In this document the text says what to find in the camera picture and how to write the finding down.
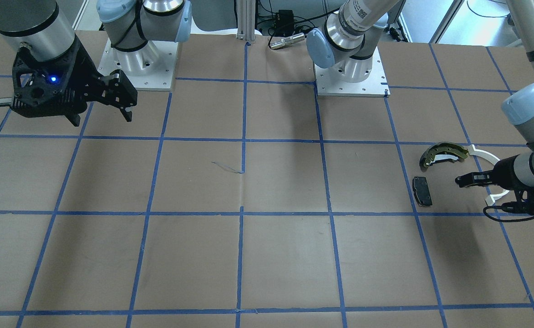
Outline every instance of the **cable connector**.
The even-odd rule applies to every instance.
[[[305,40],[305,37],[306,36],[305,36],[304,33],[297,33],[296,35],[284,37],[283,39],[281,39],[279,41],[275,41],[273,43],[270,43],[269,44],[269,48],[271,48],[273,50],[281,49],[281,48],[284,48],[286,46],[290,46],[290,45],[292,45],[294,43],[302,42],[303,40]]]

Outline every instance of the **light blue joint cap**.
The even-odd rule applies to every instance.
[[[534,83],[502,102],[502,110],[513,125],[520,125],[534,118]]]
[[[388,27],[388,13],[385,13],[384,16],[380,17],[374,24],[374,27],[377,27],[378,29],[385,29]]]
[[[190,39],[190,31],[192,30],[192,4],[186,1],[184,9],[182,10],[182,20],[180,27],[176,34],[176,42],[186,42]]]
[[[307,34],[307,51],[313,62],[321,68],[330,68],[336,62],[331,44],[327,42],[323,32],[317,28]]]
[[[136,0],[99,0],[97,13],[103,23],[111,23],[133,9]]]

